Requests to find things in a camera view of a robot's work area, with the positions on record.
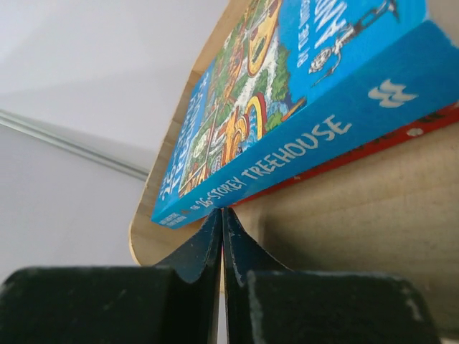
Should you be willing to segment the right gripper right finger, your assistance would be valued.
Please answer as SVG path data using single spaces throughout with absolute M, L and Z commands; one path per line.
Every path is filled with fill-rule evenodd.
M 222 210 L 230 343 L 439 343 L 422 295 L 378 272 L 287 268 Z

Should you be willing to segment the bright blue illustrated book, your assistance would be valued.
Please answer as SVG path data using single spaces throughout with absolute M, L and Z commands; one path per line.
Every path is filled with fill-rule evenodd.
M 253 1 L 191 92 L 151 220 L 177 229 L 457 100 L 456 1 Z

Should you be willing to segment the red illustrated book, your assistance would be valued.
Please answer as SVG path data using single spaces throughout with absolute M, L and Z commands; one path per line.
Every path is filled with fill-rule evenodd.
M 440 110 L 436 110 L 435 112 L 430 113 L 429 115 L 426 115 L 408 125 L 402 126 L 395 131 L 387 133 L 380 138 L 365 143 L 358 148 L 350 150 L 345 154 L 326 161 L 325 163 L 322 163 L 321 165 L 316 166 L 311 170 L 304 171 L 297 176 L 286 179 L 281 183 L 260 191 L 246 199 L 238 201 L 234 204 L 234 206 L 260 198 L 261 196 L 272 194 L 274 191 L 278 191 L 287 186 L 291 186 L 301 181 L 313 178 L 319 174 L 339 168 L 353 161 L 357 161 L 361 158 L 365 158 L 380 151 L 399 145 L 400 143 L 407 142 L 457 122 L 458 101 Z

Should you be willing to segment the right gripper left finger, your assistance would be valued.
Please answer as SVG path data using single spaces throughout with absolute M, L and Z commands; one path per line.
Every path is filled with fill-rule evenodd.
M 1 284 L 3 343 L 217 342 L 222 212 L 147 267 L 27 267 Z

